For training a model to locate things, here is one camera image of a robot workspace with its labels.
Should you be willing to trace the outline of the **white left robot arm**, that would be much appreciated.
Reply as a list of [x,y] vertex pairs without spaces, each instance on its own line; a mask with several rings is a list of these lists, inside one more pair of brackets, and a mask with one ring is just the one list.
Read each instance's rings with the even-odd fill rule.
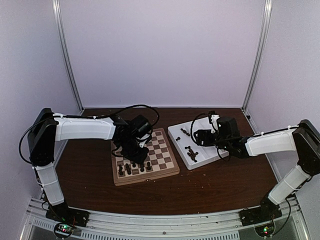
[[72,218],[72,211],[66,207],[61,188],[56,157],[56,144],[84,140],[111,141],[121,150],[121,155],[140,164],[148,155],[146,144],[152,139],[154,125],[143,115],[125,120],[117,113],[109,115],[68,115],[53,112],[50,108],[40,111],[33,125],[25,130],[18,142],[19,153],[27,140],[29,156],[21,159],[30,164],[39,178],[39,184],[46,194],[52,213],[61,222]]

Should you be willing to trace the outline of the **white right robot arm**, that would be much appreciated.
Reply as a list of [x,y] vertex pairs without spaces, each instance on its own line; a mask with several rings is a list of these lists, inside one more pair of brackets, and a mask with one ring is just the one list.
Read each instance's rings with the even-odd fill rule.
[[240,134],[233,117],[210,118],[209,123],[210,129],[190,132],[192,141],[200,147],[215,147],[238,159],[260,155],[296,159],[292,169],[261,200],[256,210],[261,221],[268,220],[276,212],[276,206],[320,173],[320,133],[308,119],[294,126],[247,136]]

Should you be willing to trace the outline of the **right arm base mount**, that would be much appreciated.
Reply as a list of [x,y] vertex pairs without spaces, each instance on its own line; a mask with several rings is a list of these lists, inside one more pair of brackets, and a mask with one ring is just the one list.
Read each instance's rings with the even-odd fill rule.
[[274,204],[267,197],[264,197],[261,200],[260,206],[254,208],[244,208],[239,212],[242,226],[256,225],[280,218],[282,216],[283,214],[280,210],[279,204]]

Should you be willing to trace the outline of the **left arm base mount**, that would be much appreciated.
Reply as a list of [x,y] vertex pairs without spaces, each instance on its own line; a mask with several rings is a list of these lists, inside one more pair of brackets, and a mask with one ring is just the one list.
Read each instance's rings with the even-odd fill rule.
[[45,217],[65,224],[86,227],[90,213],[86,210],[70,208],[64,200],[62,203],[52,205],[48,202],[48,210]]

